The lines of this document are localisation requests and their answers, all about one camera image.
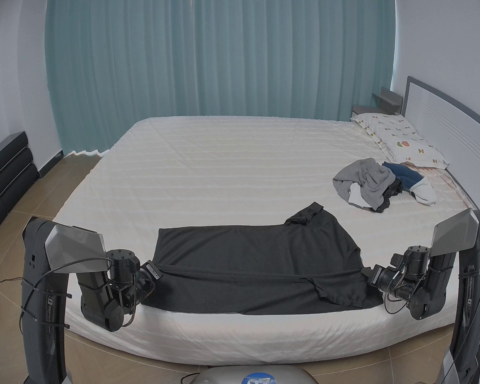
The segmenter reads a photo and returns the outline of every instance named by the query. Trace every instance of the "floor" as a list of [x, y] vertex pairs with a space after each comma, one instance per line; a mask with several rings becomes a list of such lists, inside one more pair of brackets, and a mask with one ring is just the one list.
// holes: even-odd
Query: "floor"
[[[22, 230], [31, 215], [52, 220], [98, 156], [70, 155], [38, 180], [0, 225], [0, 280], [22, 276]], [[18, 329], [20, 281], [0, 284], [0, 382], [21, 384], [27, 375]], [[453, 326], [436, 329], [375, 352], [344, 359], [298, 364], [322, 384], [434, 383]], [[178, 384], [207, 367], [145, 359], [65, 331], [65, 356], [74, 384]]]

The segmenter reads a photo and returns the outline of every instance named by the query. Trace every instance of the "gray sweater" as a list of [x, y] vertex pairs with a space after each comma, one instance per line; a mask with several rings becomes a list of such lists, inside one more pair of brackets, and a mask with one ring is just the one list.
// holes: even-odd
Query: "gray sweater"
[[357, 160], [347, 165], [333, 178], [333, 186], [338, 195], [348, 202], [352, 183], [360, 185], [360, 194], [373, 209], [384, 202], [383, 193], [395, 181], [393, 172], [378, 164], [375, 159]]

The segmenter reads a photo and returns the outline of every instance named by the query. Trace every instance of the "pillowcase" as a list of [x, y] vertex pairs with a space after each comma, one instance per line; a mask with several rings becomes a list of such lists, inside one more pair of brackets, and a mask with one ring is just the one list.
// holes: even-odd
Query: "pillowcase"
[[448, 162], [403, 116], [362, 113], [351, 118], [370, 135], [392, 163], [446, 169]]

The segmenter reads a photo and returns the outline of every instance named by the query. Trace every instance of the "white bed sheet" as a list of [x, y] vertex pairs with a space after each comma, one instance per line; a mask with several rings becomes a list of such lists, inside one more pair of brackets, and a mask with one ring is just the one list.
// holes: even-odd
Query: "white bed sheet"
[[[103, 233], [108, 249], [153, 258], [158, 228], [270, 225], [313, 201], [335, 215], [362, 249], [363, 263], [388, 265], [410, 245], [429, 246], [436, 223], [466, 208], [444, 171], [426, 174], [435, 207], [403, 193], [382, 214], [348, 205], [332, 177], [361, 158], [386, 160], [356, 123], [257, 117], [150, 118], [136, 123], [73, 192], [55, 221]], [[386, 347], [455, 321], [458, 266], [442, 311], [416, 321], [383, 306], [347, 312], [247, 316], [191, 314], [140, 305], [110, 333], [80, 311], [71, 276], [71, 330], [133, 354], [187, 364], [291, 363]]]

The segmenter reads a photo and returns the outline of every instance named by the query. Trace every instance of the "curtain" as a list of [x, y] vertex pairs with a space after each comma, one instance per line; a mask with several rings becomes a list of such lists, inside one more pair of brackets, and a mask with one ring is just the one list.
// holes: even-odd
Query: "curtain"
[[394, 0], [48, 0], [64, 152], [152, 116], [348, 120], [390, 88]]

